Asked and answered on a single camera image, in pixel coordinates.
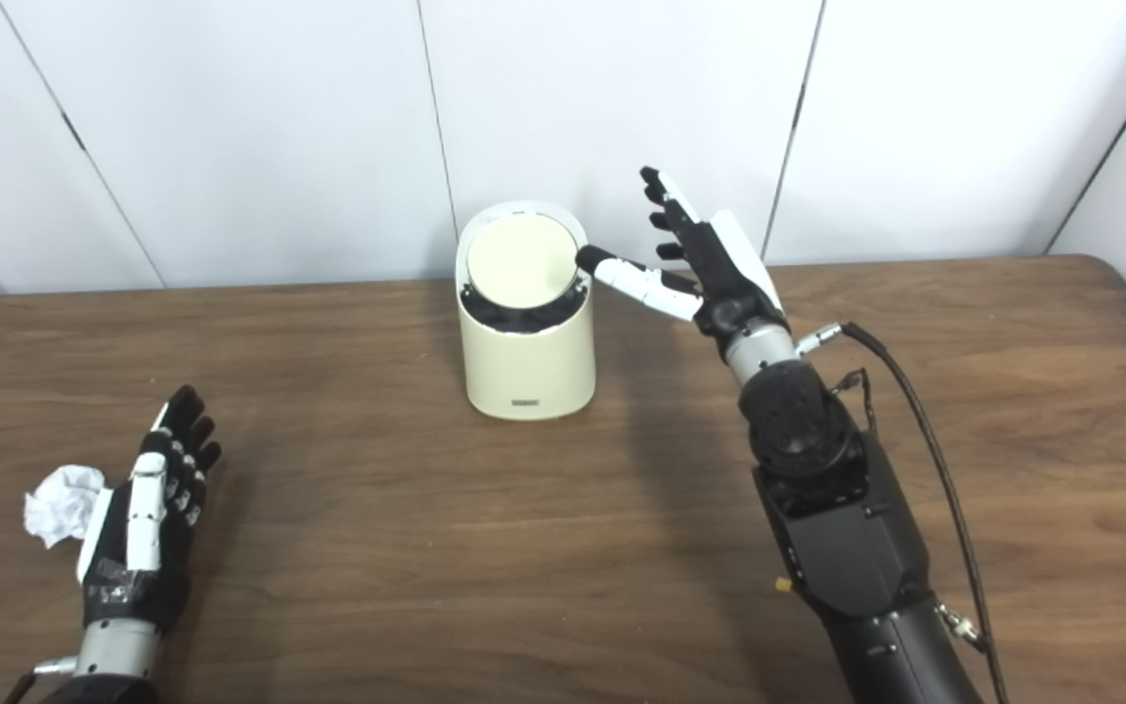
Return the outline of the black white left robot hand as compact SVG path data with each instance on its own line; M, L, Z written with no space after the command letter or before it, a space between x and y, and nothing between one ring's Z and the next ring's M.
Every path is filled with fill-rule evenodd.
M140 442L129 476L98 492L79 560L82 625L138 620L163 636L193 595L191 552L222 458L196 387L175 391Z

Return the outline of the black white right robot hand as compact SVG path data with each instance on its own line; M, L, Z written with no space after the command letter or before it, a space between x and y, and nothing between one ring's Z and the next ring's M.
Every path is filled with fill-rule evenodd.
M640 178L645 196L656 205L652 226L674 237L673 242L656 246L658 257L687 262L692 277L643 266L591 244L578 249L577 267L645 308L692 322L720 344L758 326L786 329L788 318L774 280L733 213L720 210L714 217L701 219L669 173L644 166Z

